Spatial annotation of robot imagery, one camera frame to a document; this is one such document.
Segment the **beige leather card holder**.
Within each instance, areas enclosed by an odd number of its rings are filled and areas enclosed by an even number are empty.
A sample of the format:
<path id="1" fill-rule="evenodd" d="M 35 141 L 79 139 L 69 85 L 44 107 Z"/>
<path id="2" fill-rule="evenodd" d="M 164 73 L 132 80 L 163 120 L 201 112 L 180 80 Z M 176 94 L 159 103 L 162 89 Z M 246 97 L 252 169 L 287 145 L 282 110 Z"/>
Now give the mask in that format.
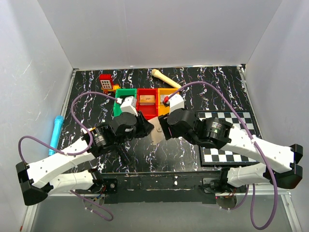
<path id="1" fill-rule="evenodd" d="M 148 122 L 150 122 L 154 126 L 153 130 L 150 132 L 150 138 L 152 144 L 156 145 L 165 138 L 162 127 L 160 125 L 158 117 L 154 117 L 148 120 Z"/>

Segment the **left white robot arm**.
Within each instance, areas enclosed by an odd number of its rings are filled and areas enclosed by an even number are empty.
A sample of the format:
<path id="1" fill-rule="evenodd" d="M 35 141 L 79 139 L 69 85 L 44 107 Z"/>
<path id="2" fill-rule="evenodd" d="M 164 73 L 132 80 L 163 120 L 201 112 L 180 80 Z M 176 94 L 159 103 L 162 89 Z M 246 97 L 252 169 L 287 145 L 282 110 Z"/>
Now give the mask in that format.
<path id="1" fill-rule="evenodd" d="M 110 123 L 102 123 L 86 132 L 75 143 L 43 160 L 16 165 L 17 176 L 26 206 L 35 205 L 49 195 L 74 189 L 91 193 L 103 191 L 116 192 L 118 181 L 115 178 L 104 178 L 97 169 L 78 173 L 67 173 L 67 170 L 81 163 L 116 151 L 125 165 L 130 158 L 125 151 L 124 143 L 134 138 L 148 136 L 154 125 L 146 120 L 142 112 L 137 115 L 122 113 Z"/>

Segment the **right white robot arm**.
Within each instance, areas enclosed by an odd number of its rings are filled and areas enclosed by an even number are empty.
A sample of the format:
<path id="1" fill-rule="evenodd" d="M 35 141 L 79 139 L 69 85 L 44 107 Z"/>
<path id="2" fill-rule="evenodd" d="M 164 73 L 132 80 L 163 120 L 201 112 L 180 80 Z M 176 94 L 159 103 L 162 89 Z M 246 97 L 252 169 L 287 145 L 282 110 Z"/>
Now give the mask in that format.
<path id="1" fill-rule="evenodd" d="M 252 135 L 243 125 L 214 116 L 200 117 L 177 109 L 158 118 L 166 140 L 182 137 L 202 148 L 237 153 L 257 162 L 255 165 L 223 168 L 218 180 L 209 186 L 229 192 L 244 185 L 270 183 L 275 187 L 294 189 L 303 178 L 298 164 L 303 148 L 298 144 L 281 146 Z"/>

